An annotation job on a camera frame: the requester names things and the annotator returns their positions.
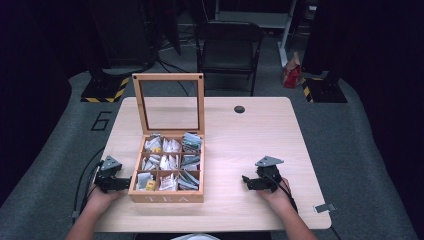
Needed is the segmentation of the red paper bag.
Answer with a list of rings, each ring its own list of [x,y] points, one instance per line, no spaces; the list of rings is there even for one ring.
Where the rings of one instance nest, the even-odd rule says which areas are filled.
[[[291,60],[284,66],[283,86],[295,88],[301,76],[301,63],[297,52],[293,53]]]

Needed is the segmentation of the black folding chair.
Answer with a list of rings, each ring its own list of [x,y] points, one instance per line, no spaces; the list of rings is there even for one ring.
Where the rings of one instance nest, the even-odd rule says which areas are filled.
[[[264,31],[251,22],[209,20],[194,29],[197,71],[239,74],[251,80],[254,94]]]

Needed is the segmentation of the wooden tea box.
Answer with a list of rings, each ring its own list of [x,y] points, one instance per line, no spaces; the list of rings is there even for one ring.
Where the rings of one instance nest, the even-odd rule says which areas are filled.
[[[136,73],[133,75],[136,102],[143,130],[129,196],[136,203],[202,203],[204,201],[204,77],[201,73]],[[198,191],[138,191],[137,167],[145,141],[159,134],[181,138],[184,133],[202,139],[200,189]]]

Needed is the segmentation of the person's right hand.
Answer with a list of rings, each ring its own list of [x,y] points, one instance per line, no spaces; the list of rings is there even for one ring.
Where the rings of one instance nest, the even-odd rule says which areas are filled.
[[[287,217],[296,212],[288,196],[290,192],[289,182],[283,178],[280,182],[280,188],[274,192],[268,190],[257,190],[256,193],[262,197],[270,208],[281,218]]]

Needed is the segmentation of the striped black stand base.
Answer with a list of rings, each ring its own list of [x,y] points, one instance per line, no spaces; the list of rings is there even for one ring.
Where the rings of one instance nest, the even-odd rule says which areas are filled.
[[[105,80],[91,79],[81,94],[81,102],[101,103],[117,102],[123,95],[129,82],[124,77],[107,77]]]
[[[303,93],[310,103],[346,103],[347,99],[337,83],[328,84],[322,78],[303,78]]]

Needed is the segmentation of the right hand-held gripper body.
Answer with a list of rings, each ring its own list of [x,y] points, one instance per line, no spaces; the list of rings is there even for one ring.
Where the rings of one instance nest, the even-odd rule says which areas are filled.
[[[282,163],[283,160],[281,159],[264,156],[255,164],[257,167],[256,173],[259,176],[256,183],[262,183],[264,185],[264,190],[269,189],[271,192],[276,191],[282,180],[277,165]]]

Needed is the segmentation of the pile of tea bag packets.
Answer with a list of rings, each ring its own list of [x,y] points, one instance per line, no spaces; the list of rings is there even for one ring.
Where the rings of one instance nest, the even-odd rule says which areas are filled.
[[[138,191],[198,191],[203,139],[190,132],[181,138],[149,137],[141,152],[135,189]]]

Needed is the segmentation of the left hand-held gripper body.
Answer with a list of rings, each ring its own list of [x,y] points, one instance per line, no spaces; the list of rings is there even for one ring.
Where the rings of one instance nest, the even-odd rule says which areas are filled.
[[[108,155],[101,162],[101,166],[96,173],[94,184],[99,187],[104,193],[112,190],[114,186],[120,186],[116,182],[116,173],[122,169],[122,164],[115,158]]]

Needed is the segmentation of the white metal stand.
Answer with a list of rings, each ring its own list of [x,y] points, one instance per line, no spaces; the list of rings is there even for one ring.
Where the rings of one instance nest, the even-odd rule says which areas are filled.
[[[281,66],[288,63],[286,43],[290,32],[294,10],[297,0],[289,0],[290,10],[288,13],[261,13],[261,12],[234,12],[220,9],[220,0],[216,0],[215,19],[223,21],[244,21],[252,22],[261,28],[282,29],[283,36],[277,43]]]

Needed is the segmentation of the person's left hand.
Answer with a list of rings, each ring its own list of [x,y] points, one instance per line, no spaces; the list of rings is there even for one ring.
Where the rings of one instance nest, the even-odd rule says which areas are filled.
[[[122,197],[124,191],[112,191],[104,193],[96,185],[93,185],[88,194],[88,200],[84,208],[84,212],[91,216],[101,216],[110,206],[110,204]]]

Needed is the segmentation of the person's light clothing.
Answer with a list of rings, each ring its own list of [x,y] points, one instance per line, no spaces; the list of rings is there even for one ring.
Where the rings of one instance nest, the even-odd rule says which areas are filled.
[[[170,240],[221,240],[221,239],[206,233],[192,233],[192,234],[185,234],[178,237],[173,237]]]

